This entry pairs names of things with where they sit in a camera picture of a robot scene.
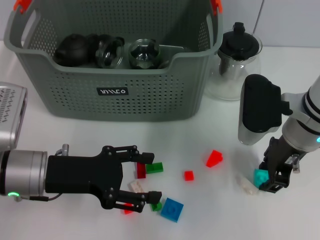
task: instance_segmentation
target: red toy block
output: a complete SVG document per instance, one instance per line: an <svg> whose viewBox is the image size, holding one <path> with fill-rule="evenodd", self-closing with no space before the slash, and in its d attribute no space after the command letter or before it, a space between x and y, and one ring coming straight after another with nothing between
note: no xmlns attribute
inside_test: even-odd
<svg viewBox="0 0 320 240"><path fill-rule="evenodd" d="M138 179L145 179L146 178L146 165L143 163L136 163L136 175Z"/></svg>
<svg viewBox="0 0 320 240"><path fill-rule="evenodd" d="M133 205L131 203L125 203L124 204L125 206L129 206L129 207L132 207ZM124 214L127 215L127 214L130 214L132 213L133 211L130 211L130 210L124 210Z"/></svg>
<svg viewBox="0 0 320 240"><path fill-rule="evenodd" d="M184 172L184 180L185 181L195 180L194 172L193 171L185 171Z"/></svg>
<svg viewBox="0 0 320 240"><path fill-rule="evenodd" d="M217 165L218 163L222 162L224 159L221 152L213 150L208 161L206 162L206 166L212 168L213 166Z"/></svg>

